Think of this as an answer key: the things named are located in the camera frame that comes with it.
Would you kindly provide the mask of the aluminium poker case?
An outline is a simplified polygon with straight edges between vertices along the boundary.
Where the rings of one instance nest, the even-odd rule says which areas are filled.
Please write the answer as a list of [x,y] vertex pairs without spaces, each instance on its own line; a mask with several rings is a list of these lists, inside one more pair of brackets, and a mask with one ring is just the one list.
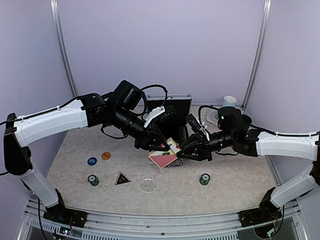
[[168,151],[151,150],[148,158],[160,169],[180,167],[183,158],[177,157],[180,145],[188,138],[187,121],[192,103],[190,94],[148,95],[148,111],[143,116],[146,122],[156,123],[170,147]]

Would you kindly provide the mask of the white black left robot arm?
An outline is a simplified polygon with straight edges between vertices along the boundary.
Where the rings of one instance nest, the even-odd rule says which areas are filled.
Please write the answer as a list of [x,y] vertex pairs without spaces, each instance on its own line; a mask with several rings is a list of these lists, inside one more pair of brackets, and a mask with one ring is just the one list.
[[151,111],[145,120],[134,113],[144,91],[123,80],[112,92],[77,96],[63,105],[29,115],[11,113],[5,121],[3,137],[6,170],[18,176],[45,207],[44,218],[71,227],[83,228],[87,213],[67,208],[60,192],[52,188],[46,178],[31,162],[30,144],[40,139],[72,129],[94,126],[116,127],[134,138],[134,146],[146,151],[168,151],[169,145],[154,118],[165,112],[164,107]]

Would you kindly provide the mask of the red playing card deck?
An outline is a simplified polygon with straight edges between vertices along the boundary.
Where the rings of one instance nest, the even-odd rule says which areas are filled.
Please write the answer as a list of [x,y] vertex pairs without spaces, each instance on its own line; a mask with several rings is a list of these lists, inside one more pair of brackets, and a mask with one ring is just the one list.
[[168,151],[153,150],[148,154],[148,158],[160,169],[173,163],[178,158],[177,153],[181,150],[179,145],[172,138],[167,139],[166,143],[170,147]]

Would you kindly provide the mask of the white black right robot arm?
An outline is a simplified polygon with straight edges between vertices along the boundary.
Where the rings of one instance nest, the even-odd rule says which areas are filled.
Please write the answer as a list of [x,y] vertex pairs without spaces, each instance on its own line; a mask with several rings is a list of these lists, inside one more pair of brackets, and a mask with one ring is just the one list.
[[309,160],[311,164],[296,177],[269,189],[259,206],[239,212],[242,227],[280,219],[286,203],[320,186],[320,134],[278,133],[254,126],[249,116],[232,106],[217,110],[219,132],[209,133],[200,118],[186,116],[193,134],[180,146],[178,157],[212,160],[212,153],[231,147],[248,157],[282,156]]

